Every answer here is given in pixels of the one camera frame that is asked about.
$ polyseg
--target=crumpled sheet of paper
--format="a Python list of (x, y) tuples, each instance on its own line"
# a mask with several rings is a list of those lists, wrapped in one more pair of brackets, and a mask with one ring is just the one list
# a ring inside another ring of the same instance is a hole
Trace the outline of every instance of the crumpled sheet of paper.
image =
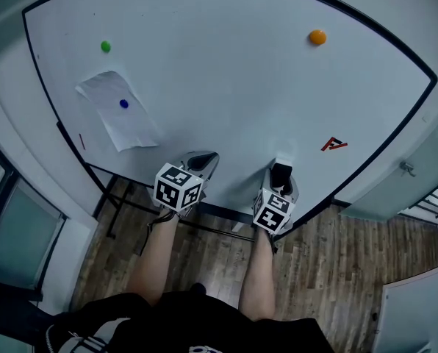
[[(118, 151), (134, 146), (159, 145), (154, 122), (118, 73), (98, 74), (75, 88), (93, 103)], [(122, 99), (128, 102), (128, 108), (120, 106)]]

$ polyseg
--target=black and white marker cube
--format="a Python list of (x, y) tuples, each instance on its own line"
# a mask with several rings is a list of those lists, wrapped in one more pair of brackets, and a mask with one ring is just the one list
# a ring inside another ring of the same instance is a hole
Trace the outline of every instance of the black and white marker cube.
[(262, 188), (254, 204), (254, 224), (276, 234), (290, 219), (294, 204)]
[(154, 200), (180, 212), (199, 202), (202, 187), (203, 179), (166, 163), (155, 176)]

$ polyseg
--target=wooden floor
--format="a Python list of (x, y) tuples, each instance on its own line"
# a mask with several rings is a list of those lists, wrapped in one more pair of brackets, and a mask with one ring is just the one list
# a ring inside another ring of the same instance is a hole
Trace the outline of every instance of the wooden floor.
[[(127, 182), (118, 181), (121, 196)], [(150, 204), (145, 188), (135, 186), (127, 200)], [(387, 223), (346, 218), (332, 206), (278, 242), (274, 257), (276, 319), (316, 318), (336, 352), (370, 352), (382, 285), (438, 266), (438, 229), (408, 218)], [(100, 225), (82, 266), (72, 309), (120, 293), (146, 239), (153, 218), (124, 205), (116, 219), (116, 238), (106, 238), (115, 213), (105, 203)], [(191, 221), (229, 231), (232, 222), (210, 215)], [(241, 234), (253, 236), (250, 227)], [(182, 226), (177, 229), (167, 291), (203, 283), (210, 296), (237, 306), (251, 242)]]

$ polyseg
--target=orange magnet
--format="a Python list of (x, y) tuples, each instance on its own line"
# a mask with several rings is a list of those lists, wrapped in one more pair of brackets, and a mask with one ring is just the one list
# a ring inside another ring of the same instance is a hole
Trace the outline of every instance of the orange magnet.
[(323, 30), (314, 30), (310, 33), (309, 39), (316, 46), (320, 46), (327, 41), (327, 34)]

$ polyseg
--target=green magnet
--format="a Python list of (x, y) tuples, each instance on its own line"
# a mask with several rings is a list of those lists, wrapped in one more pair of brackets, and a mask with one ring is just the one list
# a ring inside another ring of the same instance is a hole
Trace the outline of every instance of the green magnet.
[(111, 50), (110, 42), (108, 42), (107, 40), (104, 40), (103, 42), (101, 42), (101, 50), (103, 52), (110, 52), (110, 50)]

